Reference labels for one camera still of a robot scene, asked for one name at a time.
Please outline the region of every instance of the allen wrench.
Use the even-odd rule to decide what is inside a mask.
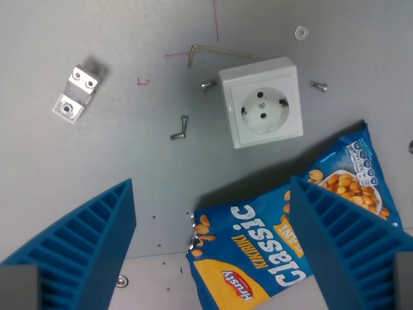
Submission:
[[[251,53],[244,53],[244,52],[238,52],[236,50],[227,50],[225,48],[196,44],[196,45],[192,45],[191,51],[189,52],[189,60],[188,60],[189,68],[192,66],[192,60],[194,58],[194,53],[196,50],[206,50],[207,52],[211,52],[215,54],[236,56],[236,57],[242,57],[242,58],[253,58],[254,57],[254,55],[252,55]]]

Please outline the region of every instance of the screw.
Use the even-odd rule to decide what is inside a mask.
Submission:
[[[186,138],[186,123],[188,122],[189,116],[187,115],[182,115],[181,116],[181,121],[182,121],[182,131],[178,134],[173,134],[171,135],[170,139],[171,140],[176,140],[176,139],[185,139]]]
[[[320,89],[322,92],[326,92],[328,89],[328,85],[327,84],[321,84],[321,83],[317,83],[317,82],[313,82],[311,81],[311,86]]]
[[[116,282],[116,287],[124,288],[128,286],[129,280],[125,276],[118,276],[117,277],[117,282]]]
[[[212,81],[209,81],[208,83],[202,84],[202,89],[205,90],[208,87],[215,86],[215,85],[217,85],[217,80],[213,79]]]

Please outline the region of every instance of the metal bracket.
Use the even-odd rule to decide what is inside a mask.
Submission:
[[[99,78],[77,65],[52,112],[74,124],[94,95]]]

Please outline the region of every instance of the blue packaging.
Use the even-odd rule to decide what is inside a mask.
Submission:
[[[300,177],[402,227],[367,126],[340,137]],[[186,257],[203,309],[251,309],[312,275],[288,221],[289,200],[286,183],[195,212],[196,237]]]

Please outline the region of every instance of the small screw head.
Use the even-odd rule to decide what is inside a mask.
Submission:
[[[118,276],[117,277],[117,282],[116,282],[116,287],[124,288],[128,286],[129,280],[125,276]]]

